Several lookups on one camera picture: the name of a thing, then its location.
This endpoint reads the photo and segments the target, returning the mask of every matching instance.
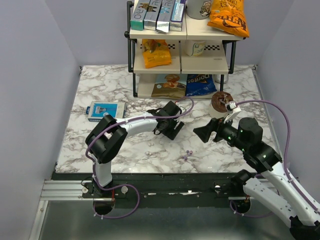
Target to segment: shelf board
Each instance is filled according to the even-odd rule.
[[[138,0],[134,0],[133,11],[135,11]],[[165,40],[186,40],[187,28],[186,28],[186,14],[183,16],[182,31],[169,31],[168,33],[161,33],[153,30],[133,30],[130,29],[131,39],[165,39]]]
[[[180,74],[180,44],[177,40],[166,40],[165,41],[169,48],[171,54],[170,65],[156,66],[152,68],[145,67],[145,59],[143,56],[142,49],[142,39],[137,40],[134,67],[133,72],[135,74]]]
[[[138,98],[149,99],[154,90],[154,85],[156,83],[157,74],[140,74],[139,85],[138,85]],[[202,95],[202,96],[192,96],[193,99],[211,99],[213,93]],[[171,99],[171,97],[152,97],[153,99]]]
[[[242,40],[243,37],[235,36],[217,28],[208,26],[210,18],[198,20],[185,14],[187,40]]]
[[[207,41],[205,50],[198,57],[191,57],[181,43],[181,66],[183,74],[227,74],[229,72],[222,41]]]

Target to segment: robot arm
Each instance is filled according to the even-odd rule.
[[[203,127],[195,128],[193,132],[206,143],[209,141],[212,132],[216,132],[214,142],[227,141],[231,147],[236,147],[243,153],[246,163],[255,169],[259,174],[269,180],[281,193],[283,198],[266,186],[249,172],[242,170],[239,173],[248,177],[240,182],[243,192],[254,197],[290,227],[291,234],[296,240],[320,239],[320,214],[308,204],[308,202],[293,187],[287,178],[282,164],[282,159],[276,151],[262,141],[263,129],[254,118],[245,117],[239,121],[238,129],[232,127],[231,121],[225,118],[211,121]],[[299,189],[318,207],[316,202],[307,191],[294,178],[293,181]]]
[[[148,110],[144,115],[138,117],[117,120],[110,115],[105,116],[85,139],[87,145],[102,131],[106,130],[106,128],[116,124],[117,121],[118,123],[124,122],[124,124],[111,128],[107,132],[111,134],[111,137],[108,138],[106,135],[102,135],[90,149],[90,153],[95,158],[94,164],[96,164],[95,170],[99,184],[104,187],[112,181],[111,161],[118,154],[126,138],[143,132],[154,132],[154,134],[163,134],[169,139],[174,140],[184,126],[183,122],[178,122],[175,118],[156,119],[148,117],[173,117],[179,113],[181,114],[181,112],[182,110],[170,101],[163,108]]]

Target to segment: brown lid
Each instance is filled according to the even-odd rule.
[[[232,98],[230,93],[227,93],[225,91],[218,91],[212,96],[211,104],[212,107],[219,113],[226,113],[227,109],[225,104],[233,100],[234,99]]]

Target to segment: gray floor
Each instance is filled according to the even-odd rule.
[[[267,210],[254,202],[252,214]],[[128,209],[114,209],[123,214]],[[49,203],[41,240],[292,240],[276,216],[250,219],[229,208],[144,208],[127,218],[94,217],[92,202]]]

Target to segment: black metal shelf post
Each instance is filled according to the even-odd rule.
[[[127,31],[124,32],[124,36],[128,40],[128,71],[132,73],[132,84],[133,84],[133,96],[138,97],[137,89],[136,89],[136,74],[134,73],[134,65],[135,65],[135,57],[136,57],[136,43],[137,39],[130,38],[130,19],[131,19],[131,8],[134,6],[132,1],[126,2],[126,22],[127,22]],[[222,45],[224,48],[224,54],[227,55],[227,44],[231,43],[231,58],[230,58],[230,68],[228,74],[234,73],[235,68],[235,57],[236,57],[236,46],[237,40],[223,40]],[[225,75],[221,75],[220,79],[220,91],[224,90],[224,81]]]

